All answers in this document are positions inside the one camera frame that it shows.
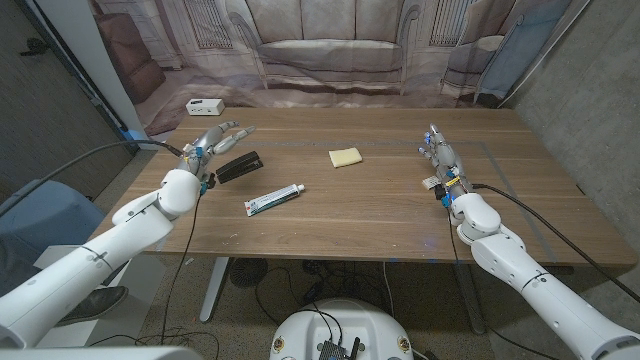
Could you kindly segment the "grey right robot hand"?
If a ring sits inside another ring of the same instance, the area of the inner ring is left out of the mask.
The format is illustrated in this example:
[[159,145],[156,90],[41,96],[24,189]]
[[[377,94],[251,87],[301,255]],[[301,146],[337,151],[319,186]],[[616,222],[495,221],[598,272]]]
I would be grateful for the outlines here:
[[444,138],[434,123],[424,134],[425,145],[419,152],[427,158],[434,167],[438,183],[434,185],[437,200],[447,195],[451,200],[473,191],[473,187],[466,178],[460,156]]

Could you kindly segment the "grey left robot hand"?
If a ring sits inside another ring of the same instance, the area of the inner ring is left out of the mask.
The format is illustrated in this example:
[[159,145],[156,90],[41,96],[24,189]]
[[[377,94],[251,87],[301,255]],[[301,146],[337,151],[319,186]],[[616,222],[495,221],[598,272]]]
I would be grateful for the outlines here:
[[190,144],[184,158],[179,161],[177,169],[185,170],[203,180],[208,175],[208,164],[215,155],[222,155],[230,151],[240,140],[255,131],[255,126],[250,126],[235,134],[225,136],[230,128],[238,127],[236,121],[228,121],[210,128],[202,133]]

